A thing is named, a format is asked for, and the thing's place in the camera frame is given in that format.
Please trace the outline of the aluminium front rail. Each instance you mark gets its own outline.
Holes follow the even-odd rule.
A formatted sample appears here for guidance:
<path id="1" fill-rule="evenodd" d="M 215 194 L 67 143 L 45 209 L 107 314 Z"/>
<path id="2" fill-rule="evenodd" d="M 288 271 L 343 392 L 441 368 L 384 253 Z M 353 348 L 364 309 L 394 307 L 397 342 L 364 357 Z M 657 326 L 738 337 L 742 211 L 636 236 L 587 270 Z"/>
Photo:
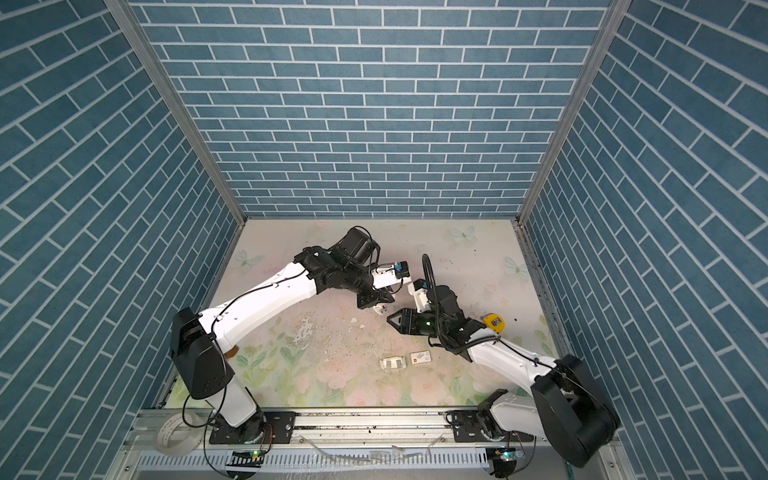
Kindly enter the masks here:
<path id="1" fill-rule="evenodd" d="M 512 401 L 528 411 L 533 405 L 530 398 L 511 396 Z M 275 444 L 278 447 L 297 447 L 301 444 L 315 442 L 319 446 L 373 446 L 384 444 L 395 445 L 425 445 L 431 440 L 445 441 L 450 445 L 456 443 L 453 434 L 443 418 L 449 410 L 478 410 L 476 407 L 374 407 L 374 408 L 305 408 L 305 409 L 275 409 L 260 408 L 260 411 L 287 410 L 297 413 L 293 435 L 289 444 Z M 146 410 L 139 414 L 131 428 L 124 448 L 138 450 L 155 450 L 153 439 L 158 428 L 173 414 L 182 413 L 186 420 L 193 415 L 199 417 L 193 420 L 194 426 L 203 426 L 203 445 L 215 448 L 225 447 L 266 447 L 268 445 L 213 445 L 210 434 L 213 432 L 214 414 L 200 409 L 185 407 L 179 410 Z M 550 443 L 543 437 L 535 437 L 545 444 Z M 528 445 L 532 442 L 520 442 Z"/>

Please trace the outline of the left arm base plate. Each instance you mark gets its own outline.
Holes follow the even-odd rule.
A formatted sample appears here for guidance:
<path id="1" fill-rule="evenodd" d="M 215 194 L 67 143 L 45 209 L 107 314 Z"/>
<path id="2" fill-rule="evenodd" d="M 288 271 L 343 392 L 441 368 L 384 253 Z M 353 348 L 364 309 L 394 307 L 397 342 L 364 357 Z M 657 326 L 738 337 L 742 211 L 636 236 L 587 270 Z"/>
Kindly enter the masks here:
<path id="1" fill-rule="evenodd" d="M 296 417 L 294 411 L 259 411 L 242 425 L 233 427 L 217 414 L 209 440 L 213 445 L 289 444 Z"/>

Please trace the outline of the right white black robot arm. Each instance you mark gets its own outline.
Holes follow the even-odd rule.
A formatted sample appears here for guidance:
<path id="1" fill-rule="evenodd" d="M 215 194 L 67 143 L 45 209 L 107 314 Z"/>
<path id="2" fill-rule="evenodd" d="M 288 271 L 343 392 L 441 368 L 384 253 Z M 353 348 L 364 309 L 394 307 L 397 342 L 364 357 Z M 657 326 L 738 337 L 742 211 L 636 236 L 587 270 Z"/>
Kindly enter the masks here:
<path id="1" fill-rule="evenodd" d="M 422 268 L 423 278 L 410 289 L 416 306 L 389 315 L 388 323 L 403 335 L 424 336 L 432 347 L 492 369 L 531 396 L 528 411 L 504 389 L 483 400 L 477 420 L 489 437 L 512 431 L 543 437 L 571 465 L 585 466 L 621 425 L 588 367 L 572 354 L 556 359 L 504 339 L 500 317 L 466 316 L 455 292 L 437 283 L 427 255 Z"/>

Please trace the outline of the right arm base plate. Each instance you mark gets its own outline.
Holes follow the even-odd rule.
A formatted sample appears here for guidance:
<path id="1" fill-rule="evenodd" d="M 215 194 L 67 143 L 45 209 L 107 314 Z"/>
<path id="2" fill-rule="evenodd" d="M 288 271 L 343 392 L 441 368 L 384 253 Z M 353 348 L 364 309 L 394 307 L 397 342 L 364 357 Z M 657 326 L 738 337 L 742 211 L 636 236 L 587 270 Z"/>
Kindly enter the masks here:
<path id="1" fill-rule="evenodd" d="M 532 442 L 534 436 L 503 430 L 488 412 L 479 410 L 449 410 L 443 414 L 456 443 L 517 443 Z"/>

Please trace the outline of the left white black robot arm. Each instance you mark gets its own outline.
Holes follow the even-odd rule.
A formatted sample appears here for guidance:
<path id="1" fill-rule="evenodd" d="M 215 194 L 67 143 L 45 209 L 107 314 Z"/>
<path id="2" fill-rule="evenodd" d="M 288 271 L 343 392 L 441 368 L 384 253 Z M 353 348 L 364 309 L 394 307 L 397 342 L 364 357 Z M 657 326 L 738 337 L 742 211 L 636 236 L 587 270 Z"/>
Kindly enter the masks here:
<path id="1" fill-rule="evenodd" d="M 364 310 L 394 301 L 410 282 L 408 263 L 384 263 L 370 232 L 354 226 L 330 247 L 310 246 L 262 283 L 199 312 L 178 311 L 171 326 L 169 356 L 188 395 L 213 408 L 232 428 L 263 422 L 260 408 L 236 378 L 225 354 L 268 320 L 326 290 L 347 290 Z"/>

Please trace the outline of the white staple box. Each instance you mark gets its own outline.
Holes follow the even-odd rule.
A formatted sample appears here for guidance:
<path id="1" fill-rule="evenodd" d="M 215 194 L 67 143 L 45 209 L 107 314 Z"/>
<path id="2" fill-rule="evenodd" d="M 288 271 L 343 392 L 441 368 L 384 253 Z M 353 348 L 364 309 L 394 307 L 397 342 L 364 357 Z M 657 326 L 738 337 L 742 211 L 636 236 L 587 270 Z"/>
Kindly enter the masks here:
<path id="1" fill-rule="evenodd" d="M 412 352 L 409 355 L 412 365 L 423 365 L 432 362 L 431 353 L 428 350 Z"/>

